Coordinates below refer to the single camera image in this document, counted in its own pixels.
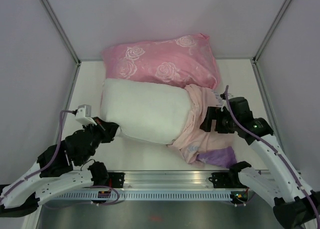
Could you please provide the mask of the purple Elsa pillowcase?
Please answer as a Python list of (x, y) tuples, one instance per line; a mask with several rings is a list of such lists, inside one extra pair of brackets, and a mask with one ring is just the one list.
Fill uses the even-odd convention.
[(187, 164), (201, 167), (205, 164), (230, 168), (237, 163), (236, 154), (232, 145), (233, 134), (217, 133), (216, 122), (212, 122), (211, 131), (200, 129), (208, 107), (223, 106), (223, 100), (213, 89), (200, 87), (195, 84), (184, 88), (191, 100), (191, 110), (188, 113), (182, 133), (168, 148), (180, 153)]

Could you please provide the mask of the white pillow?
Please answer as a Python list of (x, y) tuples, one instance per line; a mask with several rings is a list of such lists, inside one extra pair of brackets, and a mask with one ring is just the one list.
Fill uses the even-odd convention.
[(183, 88), (114, 78), (103, 83), (100, 117), (130, 138), (170, 145), (182, 134), (191, 109)]

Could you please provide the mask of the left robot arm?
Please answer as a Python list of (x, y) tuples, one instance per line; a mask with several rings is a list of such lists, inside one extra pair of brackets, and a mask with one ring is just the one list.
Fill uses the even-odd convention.
[(22, 177), (0, 187), (0, 216), (20, 218), (35, 212), (56, 196), (78, 188), (109, 186), (110, 177), (103, 162), (85, 165), (100, 144), (111, 143), (119, 129), (114, 122), (94, 117), (94, 123), (47, 148)]

